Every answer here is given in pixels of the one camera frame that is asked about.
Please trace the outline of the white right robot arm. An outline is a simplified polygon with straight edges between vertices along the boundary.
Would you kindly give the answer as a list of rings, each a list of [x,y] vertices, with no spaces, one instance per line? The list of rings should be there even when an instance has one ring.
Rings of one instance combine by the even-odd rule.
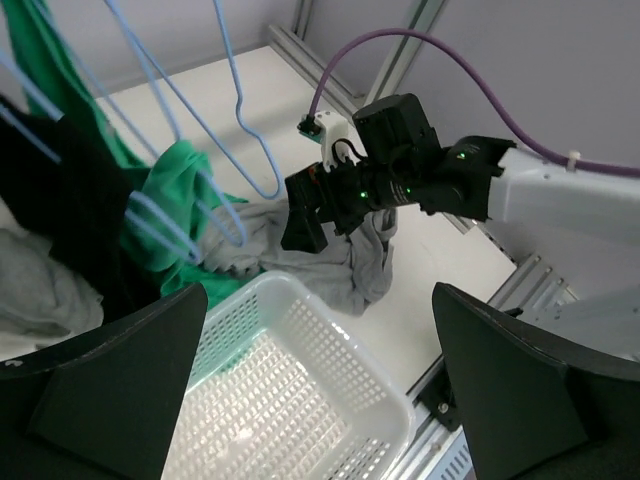
[[[289,251],[320,253],[330,235],[351,236],[367,217],[391,211],[415,267],[425,263],[437,214],[639,240],[637,180],[560,166],[507,139],[471,135],[444,146],[412,94],[380,99],[350,119],[320,111],[299,131],[320,143],[322,158],[285,181],[281,245]]]

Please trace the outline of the grey tank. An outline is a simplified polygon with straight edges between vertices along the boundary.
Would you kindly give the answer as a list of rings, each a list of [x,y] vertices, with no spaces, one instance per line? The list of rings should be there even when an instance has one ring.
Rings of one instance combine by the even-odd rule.
[[[1,358],[12,359],[98,328],[103,296],[49,255],[35,235],[1,231]]]
[[[369,213],[348,236],[322,226],[327,247],[318,254],[285,251],[280,245],[288,216],[288,202],[240,203],[235,206],[248,241],[231,245],[220,230],[207,227],[199,240],[205,269],[249,279],[261,271],[277,270],[295,276],[329,307],[361,316],[390,290],[397,211]]]

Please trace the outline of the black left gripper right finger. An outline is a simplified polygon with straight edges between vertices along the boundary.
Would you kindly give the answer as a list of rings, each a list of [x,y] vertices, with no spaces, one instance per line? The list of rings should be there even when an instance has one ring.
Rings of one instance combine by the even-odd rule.
[[[479,479],[636,479],[639,365],[439,283],[432,307]]]

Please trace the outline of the black tank top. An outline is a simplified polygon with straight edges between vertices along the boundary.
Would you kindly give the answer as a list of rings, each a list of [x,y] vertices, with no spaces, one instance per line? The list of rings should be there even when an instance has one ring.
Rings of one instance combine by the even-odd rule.
[[[17,222],[48,238],[54,259],[103,296],[104,320],[119,320],[159,300],[149,274],[120,244],[133,190],[105,147],[63,118],[25,123],[61,157],[55,164],[1,123],[1,197]]]

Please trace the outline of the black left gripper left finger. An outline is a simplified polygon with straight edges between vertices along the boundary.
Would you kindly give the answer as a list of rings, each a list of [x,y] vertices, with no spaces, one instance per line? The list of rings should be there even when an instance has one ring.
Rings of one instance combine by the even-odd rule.
[[[160,478],[206,309],[191,285],[3,361],[2,478]]]

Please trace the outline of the aluminium frame right struts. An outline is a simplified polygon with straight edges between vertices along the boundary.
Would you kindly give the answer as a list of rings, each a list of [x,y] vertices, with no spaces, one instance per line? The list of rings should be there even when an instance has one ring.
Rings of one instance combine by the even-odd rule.
[[[270,46],[310,85],[333,55],[356,37],[402,27],[425,33],[446,3],[427,1],[298,1],[290,26],[268,28]],[[366,42],[334,68],[325,97],[353,110],[395,92],[422,48],[418,39],[385,37]]]

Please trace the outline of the green tank top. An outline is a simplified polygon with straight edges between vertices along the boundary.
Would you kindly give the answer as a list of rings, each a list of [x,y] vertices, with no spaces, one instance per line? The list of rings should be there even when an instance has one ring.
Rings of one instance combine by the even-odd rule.
[[[212,172],[209,158],[197,151],[184,135],[166,149],[152,166],[139,159],[112,128],[106,114],[85,86],[75,65],[79,66],[54,30],[48,26],[35,6],[36,1],[1,1],[14,59],[24,73],[67,118],[88,138],[103,147],[115,159],[134,189],[153,201],[193,241],[199,241],[208,226],[215,226],[196,206],[200,199],[237,235],[215,193],[197,176],[199,170]],[[151,272],[160,293],[167,295],[188,284],[200,283],[211,310],[243,287],[248,280],[236,279],[228,273],[213,273],[200,262],[179,259],[152,240],[151,236],[127,227],[122,245],[144,269]]]

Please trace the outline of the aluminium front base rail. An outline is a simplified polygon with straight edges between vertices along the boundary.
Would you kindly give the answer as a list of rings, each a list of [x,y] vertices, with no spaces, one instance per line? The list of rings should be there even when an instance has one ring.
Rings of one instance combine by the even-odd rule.
[[[444,351],[410,390],[428,416],[396,478],[519,479],[587,441],[566,368],[524,342],[528,315],[574,299],[538,255],[486,303],[437,294]]]

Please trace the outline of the white perforated plastic basket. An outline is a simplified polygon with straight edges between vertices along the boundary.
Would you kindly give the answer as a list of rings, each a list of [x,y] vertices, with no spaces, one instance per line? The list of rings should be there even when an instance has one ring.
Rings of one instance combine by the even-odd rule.
[[[166,479],[387,479],[415,433],[406,394],[294,277],[206,316]]]

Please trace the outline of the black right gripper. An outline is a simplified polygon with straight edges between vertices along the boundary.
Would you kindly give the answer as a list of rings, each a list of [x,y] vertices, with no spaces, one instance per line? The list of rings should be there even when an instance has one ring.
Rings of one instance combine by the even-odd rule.
[[[285,179],[285,251],[320,253],[328,245],[322,223],[348,235],[370,212],[416,203],[427,175],[444,159],[446,149],[414,94],[382,98],[358,110],[352,120],[365,156],[327,174],[321,182],[328,189],[326,205],[316,167]]]

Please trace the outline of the blue hanger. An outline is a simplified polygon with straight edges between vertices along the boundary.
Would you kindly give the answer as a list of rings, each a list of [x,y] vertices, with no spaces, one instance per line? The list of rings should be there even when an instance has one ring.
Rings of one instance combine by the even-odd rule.
[[[18,81],[23,93],[28,100],[34,100],[40,110],[52,122],[62,119],[62,111],[49,100],[26,73],[18,66],[15,60],[5,50],[1,50],[1,65]],[[1,118],[20,132],[41,153],[47,156],[55,164],[61,163],[61,157],[49,147],[26,123],[27,118],[42,119],[42,116],[27,113],[17,107],[12,100],[1,98]]]
[[[209,127],[209,125],[205,122],[202,116],[195,110],[193,105],[186,99],[181,90],[177,87],[177,85],[171,80],[170,76],[166,73],[166,71],[160,66],[157,59],[149,52],[149,50],[145,47],[140,38],[134,33],[131,28],[129,22],[125,18],[124,13],[118,5],[117,1],[105,1],[107,8],[110,10],[111,14],[115,18],[117,24],[119,25],[120,30],[127,43],[129,44],[130,49],[136,56],[144,74],[148,79],[148,83],[151,86],[152,92],[156,98],[157,103],[159,104],[161,111],[167,119],[169,127],[174,134],[176,140],[182,138],[182,130],[180,129],[177,120],[169,107],[169,104],[166,100],[166,97],[161,92],[160,88],[157,84],[156,74],[160,76],[160,78],[167,84],[167,86],[172,90],[175,96],[180,100],[186,110],[191,114],[191,116],[196,120],[196,122],[202,127],[205,133],[209,136],[209,138],[214,142],[214,144],[218,147],[218,149],[226,156],[226,158],[231,162],[231,164],[236,168],[236,170],[242,175],[242,177],[247,181],[247,183],[264,199],[274,200],[278,198],[283,190],[284,190],[284,179],[282,173],[280,171],[279,165],[275,160],[266,140],[253,128],[251,128],[243,117],[243,105],[244,105],[244,91],[241,84],[241,79],[239,75],[239,71],[237,68],[237,64],[235,61],[235,56],[232,48],[232,43],[227,27],[227,23],[224,17],[222,5],[219,1],[213,1],[213,8],[216,14],[216,20],[218,23],[220,36],[223,42],[224,51],[226,54],[226,60],[230,69],[230,73],[232,76],[235,92],[236,92],[236,103],[235,103],[235,118],[238,126],[249,136],[254,138],[261,146],[264,154],[266,155],[267,161],[271,168],[271,171],[274,175],[276,181],[275,190],[270,193],[264,190],[262,187],[258,185],[255,179],[249,174],[249,172],[244,168],[244,166],[237,161],[234,156],[230,153],[230,151],[223,145],[218,136],[213,132],[213,130]]]
[[[156,101],[159,104],[159,107],[162,111],[162,113],[164,114],[164,116],[167,119],[167,122],[169,124],[169,127],[172,131],[172,133],[175,136],[175,140],[176,141],[180,141],[183,140],[183,134],[182,131],[179,127],[179,124],[177,123],[177,120],[173,114],[173,112],[171,111],[171,108],[166,100],[166,97],[164,96],[164,94],[161,92],[156,79],[154,77],[154,74],[152,73],[152,69],[151,69],[151,65],[149,64],[149,59],[150,57],[148,55],[146,55],[146,51],[144,48],[142,48],[142,44],[140,43],[140,41],[138,40],[137,36],[132,32],[132,30],[129,27],[129,24],[127,23],[127,21],[124,19],[121,10],[119,9],[119,7],[117,7],[117,5],[115,4],[115,1],[105,1],[105,3],[107,4],[107,7],[111,10],[111,13],[114,15],[115,19],[116,19],[116,23],[118,24],[124,38],[126,39],[129,47],[131,48],[132,52],[135,54],[135,56],[137,57],[140,66],[142,67],[143,72],[145,73],[145,75],[147,76],[148,80],[149,80],[149,84],[151,87],[151,90],[153,92],[153,95],[156,98]],[[76,53],[76,51],[73,49],[73,47],[69,46],[69,43],[67,42],[67,39],[64,35],[61,34],[61,31],[59,30],[59,28],[56,26],[55,21],[53,20],[53,17],[51,16],[50,13],[47,13],[48,10],[45,9],[41,3],[39,3],[38,1],[36,1],[35,3],[36,9],[39,11],[39,13],[44,17],[45,21],[47,22],[48,26],[51,27],[54,32],[56,33],[56,35],[62,40],[62,42],[64,43],[66,48],[70,48],[71,49],[71,54],[74,57],[74,59],[79,62],[79,65],[81,67],[81,69],[83,69],[83,71],[86,73],[86,75],[89,77],[89,79],[94,83],[95,87],[100,90],[102,88],[102,84],[95,78],[95,75],[93,73],[93,71],[85,64],[83,63],[84,61],[81,59],[81,57],[78,56],[78,54]],[[105,93],[104,98],[107,100],[107,103],[110,105],[110,107],[115,111],[115,113],[123,120],[123,122],[125,123],[125,125],[127,126],[127,128],[134,134],[134,136],[136,136],[136,138],[142,143],[142,145],[145,147],[146,150],[148,150],[149,154],[153,155],[155,157],[155,159],[157,160],[160,157],[159,152],[155,149],[155,147],[152,146],[152,144],[150,143],[150,141],[145,138],[145,136],[139,131],[138,127],[136,127],[134,125],[134,123],[130,120],[130,118],[127,117],[127,115],[121,111],[120,107],[117,106],[117,104],[115,104],[111,97]],[[222,220],[220,220],[218,217],[216,217],[216,215],[214,214],[213,210],[211,208],[209,208],[208,206],[205,205],[205,203],[203,203],[200,199],[196,200],[196,206],[199,208],[199,210],[201,210],[204,215],[207,216],[207,218],[221,231],[221,233],[223,234],[223,236],[225,237],[225,239],[231,243],[232,245],[236,246],[236,247],[242,247],[246,244],[247,241],[247,233],[246,233],[246,229],[243,226],[240,217],[238,216],[237,212],[235,211],[233,205],[231,204],[231,202],[226,198],[226,196],[223,194],[221,188],[218,186],[218,184],[216,183],[213,174],[211,172],[208,172],[206,169],[205,170],[199,170],[197,173],[197,176],[201,179],[203,179],[203,181],[206,183],[207,188],[210,189],[212,192],[215,193],[216,197],[221,201],[222,205],[224,206],[224,209],[226,210],[227,214],[229,215],[229,217],[231,218],[231,220],[233,220],[233,225],[236,228],[236,231],[238,232],[237,235],[233,234],[232,231],[230,230],[229,227],[227,227]],[[200,250],[198,249],[197,246],[195,246],[195,244],[189,240],[189,242],[185,242],[187,243],[187,245],[189,245],[189,248],[191,249],[189,251],[189,253],[193,252],[195,254],[195,260],[193,260],[194,262],[198,263],[200,262],[200,258],[201,258],[201,253]]]

